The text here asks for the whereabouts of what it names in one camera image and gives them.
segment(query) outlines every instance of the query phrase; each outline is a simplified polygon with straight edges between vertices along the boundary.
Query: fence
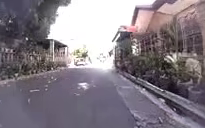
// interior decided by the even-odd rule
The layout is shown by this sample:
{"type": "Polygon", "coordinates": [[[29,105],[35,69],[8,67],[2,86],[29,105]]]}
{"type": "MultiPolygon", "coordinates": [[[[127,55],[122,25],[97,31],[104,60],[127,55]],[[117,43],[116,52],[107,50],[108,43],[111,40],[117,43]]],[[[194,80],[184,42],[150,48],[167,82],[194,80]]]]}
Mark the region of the fence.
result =
{"type": "MultiPolygon", "coordinates": [[[[42,60],[46,62],[52,61],[52,55],[50,55],[49,51],[45,50],[44,54],[37,54],[35,52],[32,53],[16,53],[15,50],[9,49],[9,48],[0,48],[0,76],[2,74],[2,67],[4,68],[11,68],[9,70],[13,70],[12,67],[21,65],[21,62],[30,64],[30,63],[37,63],[42,60]]],[[[66,64],[67,63],[67,56],[63,52],[56,51],[54,62],[59,62],[60,64],[66,64]]]]}

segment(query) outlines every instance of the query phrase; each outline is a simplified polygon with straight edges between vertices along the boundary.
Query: roof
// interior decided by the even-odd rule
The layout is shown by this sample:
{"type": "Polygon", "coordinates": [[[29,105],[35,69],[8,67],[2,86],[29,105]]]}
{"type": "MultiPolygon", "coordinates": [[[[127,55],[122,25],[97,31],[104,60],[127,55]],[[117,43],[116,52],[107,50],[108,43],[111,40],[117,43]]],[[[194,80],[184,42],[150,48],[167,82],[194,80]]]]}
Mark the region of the roof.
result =
{"type": "Polygon", "coordinates": [[[152,5],[137,5],[135,7],[134,13],[133,13],[133,17],[132,17],[132,25],[135,24],[137,16],[138,16],[138,12],[139,10],[151,10],[151,11],[155,11],[157,9],[159,9],[162,5],[164,5],[165,3],[168,4],[173,4],[174,2],[176,2],[177,0],[156,0],[152,5]]]}
{"type": "Polygon", "coordinates": [[[136,31],[137,31],[137,29],[136,29],[135,26],[124,26],[124,25],[122,25],[122,26],[120,26],[117,33],[115,34],[112,42],[114,42],[117,39],[117,37],[120,35],[120,33],[133,33],[133,32],[136,32],[136,31]]]}
{"type": "Polygon", "coordinates": [[[45,39],[45,40],[37,42],[37,44],[44,45],[45,48],[47,49],[47,48],[49,48],[49,44],[50,44],[51,40],[53,40],[55,42],[55,47],[68,47],[66,44],[63,44],[62,42],[54,40],[54,39],[45,39]]]}

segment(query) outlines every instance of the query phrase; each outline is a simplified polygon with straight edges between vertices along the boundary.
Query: wall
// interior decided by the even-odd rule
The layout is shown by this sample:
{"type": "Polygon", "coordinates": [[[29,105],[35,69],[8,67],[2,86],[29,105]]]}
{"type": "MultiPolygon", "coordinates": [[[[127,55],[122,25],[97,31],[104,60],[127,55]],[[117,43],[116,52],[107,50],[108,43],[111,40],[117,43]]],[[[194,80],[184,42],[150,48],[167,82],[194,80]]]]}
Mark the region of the wall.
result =
{"type": "Polygon", "coordinates": [[[138,16],[135,22],[135,26],[138,28],[139,33],[145,33],[149,22],[153,16],[154,11],[139,10],[138,16]]]}
{"type": "Polygon", "coordinates": [[[160,27],[162,27],[164,24],[170,22],[172,20],[172,18],[173,18],[172,15],[168,15],[168,14],[164,14],[164,13],[160,13],[160,12],[155,12],[153,14],[153,18],[150,21],[150,24],[148,26],[147,31],[157,32],[160,29],[160,27]]]}

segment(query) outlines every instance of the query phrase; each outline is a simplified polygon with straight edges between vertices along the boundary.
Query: street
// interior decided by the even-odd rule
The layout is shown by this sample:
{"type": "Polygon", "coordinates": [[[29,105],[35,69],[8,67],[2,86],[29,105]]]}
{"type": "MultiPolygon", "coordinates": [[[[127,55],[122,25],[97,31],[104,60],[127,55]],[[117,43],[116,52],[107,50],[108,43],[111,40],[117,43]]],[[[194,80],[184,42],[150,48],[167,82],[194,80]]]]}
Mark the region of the street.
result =
{"type": "Polygon", "coordinates": [[[116,89],[125,83],[112,71],[81,67],[2,84],[0,128],[134,128],[136,121],[116,89]]]}

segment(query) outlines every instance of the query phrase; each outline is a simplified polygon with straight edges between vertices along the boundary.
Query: railing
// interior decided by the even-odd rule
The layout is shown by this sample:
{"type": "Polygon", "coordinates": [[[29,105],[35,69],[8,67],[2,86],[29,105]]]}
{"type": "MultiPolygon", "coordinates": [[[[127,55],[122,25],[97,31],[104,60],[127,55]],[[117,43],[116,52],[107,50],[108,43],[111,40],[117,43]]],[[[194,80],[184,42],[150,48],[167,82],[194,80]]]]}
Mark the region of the railing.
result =
{"type": "MultiPolygon", "coordinates": [[[[9,48],[0,48],[0,72],[2,72],[1,67],[3,64],[16,65],[20,62],[39,62],[42,59],[45,61],[52,61],[52,55],[49,52],[45,51],[44,54],[37,53],[16,53],[13,49],[9,48]]],[[[54,62],[67,63],[67,55],[62,52],[56,52],[54,57],[54,62]]]]}

